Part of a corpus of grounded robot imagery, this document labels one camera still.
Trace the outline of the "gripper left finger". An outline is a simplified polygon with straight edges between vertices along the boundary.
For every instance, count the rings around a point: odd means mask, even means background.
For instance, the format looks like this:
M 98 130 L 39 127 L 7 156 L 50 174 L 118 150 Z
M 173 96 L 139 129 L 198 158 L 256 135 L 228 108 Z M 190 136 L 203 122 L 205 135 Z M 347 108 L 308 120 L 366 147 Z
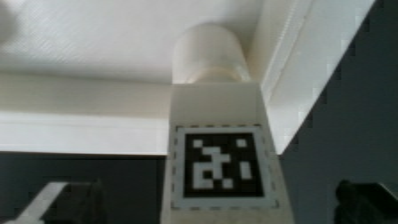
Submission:
M 15 224 L 107 224 L 102 182 L 50 182 Z

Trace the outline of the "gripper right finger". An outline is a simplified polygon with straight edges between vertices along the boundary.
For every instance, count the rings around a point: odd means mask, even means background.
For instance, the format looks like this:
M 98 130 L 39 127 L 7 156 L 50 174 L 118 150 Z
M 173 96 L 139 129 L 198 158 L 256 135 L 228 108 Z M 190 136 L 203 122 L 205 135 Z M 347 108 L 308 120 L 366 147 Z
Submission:
M 384 184 L 343 180 L 336 200 L 334 224 L 398 224 L 398 192 Z

